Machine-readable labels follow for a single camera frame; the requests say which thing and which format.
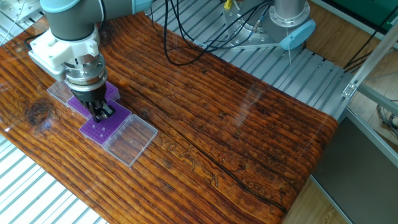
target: glossy tabletop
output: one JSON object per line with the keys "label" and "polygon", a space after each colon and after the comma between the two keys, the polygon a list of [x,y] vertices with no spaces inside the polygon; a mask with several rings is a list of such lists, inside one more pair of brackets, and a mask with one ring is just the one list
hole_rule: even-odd
{"label": "glossy tabletop", "polygon": [[[0,133],[110,223],[280,223],[337,127],[214,55],[174,67],[139,14],[109,22],[100,48],[120,104],[159,130],[129,169],[46,92],[54,80],[23,45],[46,28],[42,19],[0,48]],[[170,51],[180,63],[197,54]]]}

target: transparent lid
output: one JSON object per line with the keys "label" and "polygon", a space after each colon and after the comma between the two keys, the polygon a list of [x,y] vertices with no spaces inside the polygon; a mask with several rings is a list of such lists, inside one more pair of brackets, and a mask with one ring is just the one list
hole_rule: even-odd
{"label": "transparent lid", "polygon": [[60,103],[69,107],[68,101],[73,97],[73,93],[65,82],[54,83],[50,88],[48,88],[47,92]]}
{"label": "transparent lid", "polygon": [[91,118],[80,132],[131,167],[155,138],[157,130],[117,102],[109,100],[108,105],[115,109],[115,114],[100,123]]}

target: wooden floor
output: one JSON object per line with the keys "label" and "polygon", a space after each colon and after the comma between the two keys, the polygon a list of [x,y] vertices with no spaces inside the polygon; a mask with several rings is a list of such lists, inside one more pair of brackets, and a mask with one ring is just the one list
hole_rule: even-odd
{"label": "wooden floor", "polygon": [[284,224],[312,223],[345,224],[346,222],[319,188],[308,180],[287,214]]}
{"label": "wooden floor", "polygon": [[[344,67],[370,35],[312,2],[310,2],[310,6],[311,17],[317,23],[317,29],[307,41],[307,48],[334,64]],[[372,51],[378,43],[379,40],[373,39],[359,56]],[[379,78],[370,78],[365,81],[365,84],[390,99],[398,100],[398,74],[383,76],[398,71],[397,61],[398,51],[387,55],[370,75],[370,77]],[[394,149],[398,149],[396,146],[398,139],[385,125],[380,123],[374,102],[357,93],[350,107],[386,139]],[[318,187],[309,180],[284,221],[284,224],[302,223],[334,224],[346,222]]]}

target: silver cylinder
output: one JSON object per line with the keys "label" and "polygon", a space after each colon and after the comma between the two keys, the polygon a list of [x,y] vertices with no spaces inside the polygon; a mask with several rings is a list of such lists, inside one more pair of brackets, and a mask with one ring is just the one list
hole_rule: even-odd
{"label": "silver cylinder", "polygon": [[305,0],[275,0],[275,13],[284,19],[300,15],[304,7]]}

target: clear plastic box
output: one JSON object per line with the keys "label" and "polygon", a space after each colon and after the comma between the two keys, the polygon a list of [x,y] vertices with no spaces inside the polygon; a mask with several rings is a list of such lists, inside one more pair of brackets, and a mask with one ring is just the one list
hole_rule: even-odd
{"label": "clear plastic box", "polygon": [[69,107],[68,101],[73,97],[73,93],[65,82],[54,83],[47,92],[67,108]]}
{"label": "clear plastic box", "polygon": [[115,114],[100,123],[91,118],[80,132],[131,167],[155,138],[157,130],[117,102],[109,100],[108,105],[115,109]]}
{"label": "clear plastic box", "polygon": [[105,98],[108,105],[112,106],[116,112],[100,123],[96,123],[91,118],[88,110],[78,100],[75,100],[77,103],[72,102],[72,99],[76,98],[65,82],[56,82],[47,91],[63,105],[88,119],[80,128],[84,137],[99,144],[129,167],[157,135],[157,129],[115,102],[120,99],[119,90],[109,82],[107,82]]}

